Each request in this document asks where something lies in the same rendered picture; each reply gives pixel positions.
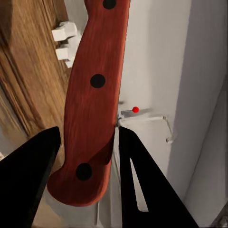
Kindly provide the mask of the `cutting board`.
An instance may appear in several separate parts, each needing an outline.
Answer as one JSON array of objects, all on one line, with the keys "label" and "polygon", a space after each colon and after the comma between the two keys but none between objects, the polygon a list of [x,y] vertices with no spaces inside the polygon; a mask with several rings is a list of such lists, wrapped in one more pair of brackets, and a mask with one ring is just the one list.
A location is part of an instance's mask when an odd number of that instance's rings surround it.
[{"label": "cutting board", "polygon": [[58,127],[50,175],[65,161],[64,112],[72,68],[58,60],[52,31],[67,22],[65,0],[0,0],[0,85],[29,139]]}]

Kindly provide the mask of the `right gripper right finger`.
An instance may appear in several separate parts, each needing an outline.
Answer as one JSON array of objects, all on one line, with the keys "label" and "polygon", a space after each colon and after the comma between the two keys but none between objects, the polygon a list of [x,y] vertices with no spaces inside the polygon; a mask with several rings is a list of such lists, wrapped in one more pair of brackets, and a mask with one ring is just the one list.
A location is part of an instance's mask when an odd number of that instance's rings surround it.
[{"label": "right gripper right finger", "polygon": [[[199,228],[137,134],[119,128],[123,228]],[[130,158],[149,212],[138,210]]]}]

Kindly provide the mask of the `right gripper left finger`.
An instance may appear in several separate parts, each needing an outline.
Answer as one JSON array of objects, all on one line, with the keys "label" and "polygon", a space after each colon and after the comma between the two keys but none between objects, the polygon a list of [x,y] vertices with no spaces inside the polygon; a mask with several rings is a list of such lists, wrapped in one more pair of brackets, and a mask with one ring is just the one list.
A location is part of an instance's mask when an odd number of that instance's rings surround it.
[{"label": "right gripper left finger", "polygon": [[60,145],[56,126],[0,161],[0,228],[31,228]]}]

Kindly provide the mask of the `parer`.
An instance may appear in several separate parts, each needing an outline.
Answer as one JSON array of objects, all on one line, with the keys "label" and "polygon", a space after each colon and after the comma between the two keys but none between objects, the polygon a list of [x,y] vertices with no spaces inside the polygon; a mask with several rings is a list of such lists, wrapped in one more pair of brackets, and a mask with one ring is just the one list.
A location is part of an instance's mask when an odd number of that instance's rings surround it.
[{"label": "parer", "polygon": [[131,0],[84,3],[88,22],[66,94],[65,161],[46,185],[74,207],[97,203],[108,188]]}]

